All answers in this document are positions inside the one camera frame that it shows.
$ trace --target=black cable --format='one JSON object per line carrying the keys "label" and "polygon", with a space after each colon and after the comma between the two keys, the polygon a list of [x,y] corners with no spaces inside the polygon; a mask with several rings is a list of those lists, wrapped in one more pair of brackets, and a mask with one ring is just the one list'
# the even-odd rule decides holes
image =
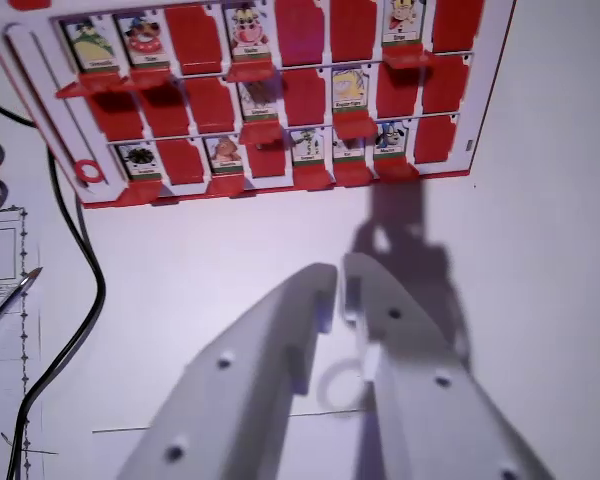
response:
{"label": "black cable", "polygon": [[[31,120],[27,120],[19,115],[16,115],[15,113],[10,112],[9,110],[1,106],[0,114],[10,118],[15,122],[18,122],[21,125],[36,128],[35,123]],[[13,442],[11,447],[11,455],[9,457],[7,480],[12,480],[13,478],[15,478],[16,480],[20,480],[22,441],[24,437],[24,430],[27,424],[27,416],[29,414],[29,411],[31,410],[31,406],[36,401],[38,396],[43,392],[43,390],[49,385],[49,383],[51,383],[60,372],[62,372],[64,367],[69,363],[69,361],[73,358],[73,356],[80,349],[82,344],[88,338],[89,334],[91,333],[91,330],[93,330],[93,327],[95,326],[96,321],[98,320],[98,317],[100,316],[100,313],[102,312],[102,307],[104,306],[104,301],[107,292],[105,278],[100,268],[100,264],[98,263],[98,259],[95,253],[93,252],[91,241],[89,240],[89,235],[87,233],[86,225],[84,223],[82,205],[80,204],[80,200],[77,196],[75,197],[76,213],[82,236],[78,232],[75,223],[71,219],[71,215],[69,214],[67,206],[64,203],[64,199],[62,198],[62,192],[60,191],[60,184],[58,182],[56,160],[49,147],[47,147],[47,162],[49,165],[49,176],[51,179],[53,195],[58,204],[60,214],[62,215],[62,218],[64,219],[65,223],[67,224],[67,228],[69,228],[73,239],[80,248],[80,251],[84,255],[85,260],[89,264],[89,267],[91,267],[91,271],[93,272],[93,276],[95,277],[96,297],[93,301],[93,304],[91,305],[91,308],[89,309],[89,312],[78,327],[78,330],[76,330],[76,332],[69,339],[67,344],[62,348],[60,353],[56,355],[56,357],[53,359],[53,361],[47,367],[44,373],[29,389],[29,391],[24,396],[22,403],[20,404],[13,433]]]}

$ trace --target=orange plastic part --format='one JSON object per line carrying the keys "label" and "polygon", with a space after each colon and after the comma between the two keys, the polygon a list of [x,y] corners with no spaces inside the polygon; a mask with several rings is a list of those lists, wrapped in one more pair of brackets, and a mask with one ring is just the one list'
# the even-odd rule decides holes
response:
{"label": "orange plastic part", "polygon": [[404,155],[376,160],[374,167],[383,182],[405,182],[415,180],[419,175],[418,170],[407,162]]}
{"label": "orange plastic part", "polygon": [[172,185],[201,183],[204,180],[200,152],[186,138],[160,140],[156,146]]}
{"label": "orange plastic part", "polygon": [[184,75],[220,72],[222,50],[216,22],[201,5],[164,9],[171,41]]}
{"label": "orange plastic part", "polygon": [[372,57],[376,8],[373,0],[331,0],[331,54],[334,62]]}
{"label": "orange plastic part", "polygon": [[317,2],[276,0],[275,12],[282,64],[322,63],[324,13]]}
{"label": "orange plastic part", "polygon": [[233,131],[233,106],[229,89],[215,77],[188,78],[184,81],[193,118],[200,133]]}
{"label": "orange plastic part", "polygon": [[450,116],[421,118],[416,134],[415,162],[445,162],[449,158],[455,135],[456,125]]}
{"label": "orange plastic part", "polygon": [[242,126],[238,142],[242,145],[271,143],[282,138],[278,119],[254,120]]}
{"label": "orange plastic part", "polygon": [[433,22],[433,51],[458,52],[473,48],[484,0],[437,0]]}
{"label": "orange plastic part", "polygon": [[382,60],[396,70],[428,67],[435,59],[436,56],[424,50],[421,43],[382,47]]}
{"label": "orange plastic part", "polygon": [[247,145],[249,166],[254,178],[284,175],[284,143],[277,140],[268,145]]}
{"label": "orange plastic part", "polygon": [[462,55],[444,55],[427,69],[422,91],[424,113],[455,112],[460,108],[469,76]]}
{"label": "orange plastic part", "polygon": [[41,8],[49,8],[51,0],[9,0],[11,5],[16,10],[40,10]]}
{"label": "orange plastic part", "polygon": [[325,84],[315,68],[283,71],[282,91],[290,126],[324,122]]}
{"label": "orange plastic part", "polygon": [[331,176],[324,164],[293,167],[293,184],[298,189],[324,190],[332,183]]}
{"label": "orange plastic part", "polygon": [[244,174],[242,173],[214,175],[207,187],[209,195],[235,197],[242,192],[244,192]]}
{"label": "orange plastic part", "polygon": [[227,82],[259,82],[276,73],[271,58],[234,60],[227,74]]}
{"label": "orange plastic part", "polygon": [[364,160],[350,162],[334,162],[333,174],[338,185],[344,187],[361,187],[368,185],[373,175],[364,163]]}
{"label": "orange plastic part", "polygon": [[376,96],[378,118],[413,115],[419,82],[419,69],[394,70],[381,63]]}
{"label": "orange plastic part", "polygon": [[354,138],[370,137],[377,132],[376,124],[366,110],[340,112],[333,114],[333,128],[336,129],[338,138],[352,140]]}

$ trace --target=paper sheet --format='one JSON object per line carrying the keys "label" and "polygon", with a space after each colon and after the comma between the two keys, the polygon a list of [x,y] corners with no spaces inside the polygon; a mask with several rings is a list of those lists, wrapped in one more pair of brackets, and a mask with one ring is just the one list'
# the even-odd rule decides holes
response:
{"label": "paper sheet", "polygon": [[[27,214],[12,208],[0,212],[0,300],[21,280],[23,272],[37,266],[37,255],[26,230]],[[22,398],[40,368],[40,329],[35,285],[0,319],[0,478],[7,472],[16,414]],[[29,414],[25,449],[40,449],[42,417],[39,406]],[[43,477],[41,454],[23,452],[22,477]]]}

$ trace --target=white surface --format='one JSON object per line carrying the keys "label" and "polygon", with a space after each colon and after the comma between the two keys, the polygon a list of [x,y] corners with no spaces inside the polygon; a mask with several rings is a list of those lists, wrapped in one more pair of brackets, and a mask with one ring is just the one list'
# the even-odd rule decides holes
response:
{"label": "white surface", "polygon": [[[1,72],[0,102],[17,108]],[[25,199],[44,226],[48,362],[94,289],[51,200],[36,135],[0,117],[2,176],[13,203]],[[477,379],[557,478],[600,479],[600,2],[518,2],[471,175],[424,186],[426,237],[450,258]],[[61,451],[45,459],[47,478],[97,478],[91,429],[143,426],[185,356],[284,275],[337,262],[370,193],[87,212],[109,300],[94,337],[42,398],[45,447]],[[351,358],[351,336],[336,322],[321,339],[315,378]],[[350,378],[332,403],[354,396]],[[334,443],[324,449],[328,464],[312,478],[335,476],[329,465],[345,455]]]}

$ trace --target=character card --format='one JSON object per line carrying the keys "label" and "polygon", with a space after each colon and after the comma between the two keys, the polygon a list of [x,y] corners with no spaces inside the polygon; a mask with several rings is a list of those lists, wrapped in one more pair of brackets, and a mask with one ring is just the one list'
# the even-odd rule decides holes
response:
{"label": "character card", "polygon": [[345,112],[367,107],[369,75],[362,67],[333,70],[333,111]]}
{"label": "character card", "polygon": [[291,146],[294,165],[324,162],[324,136],[315,128],[291,132]]}
{"label": "character card", "polygon": [[269,20],[255,2],[229,4],[224,9],[231,53],[235,59],[269,57]]}
{"label": "character card", "polygon": [[237,135],[205,138],[204,144],[213,173],[237,173],[244,170],[242,162],[247,158],[247,153],[238,143]]}
{"label": "character card", "polygon": [[364,138],[340,140],[333,130],[333,161],[364,160]]}
{"label": "character card", "polygon": [[425,8],[425,0],[384,0],[382,45],[419,42]]}
{"label": "character card", "polygon": [[69,42],[73,57],[83,72],[116,71],[118,62],[108,39],[115,31],[94,26],[89,17],[62,20],[60,26]]}
{"label": "character card", "polygon": [[115,16],[129,61],[135,67],[169,65],[161,36],[163,25],[151,11],[140,10]]}
{"label": "character card", "polygon": [[160,156],[150,142],[116,145],[116,151],[129,177],[133,180],[162,178]]}
{"label": "character card", "polygon": [[239,83],[240,105],[246,121],[277,118],[277,88],[275,79]]}
{"label": "character card", "polygon": [[405,127],[404,121],[379,123],[376,143],[373,147],[374,160],[404,155],[408,134],[409,129]]}

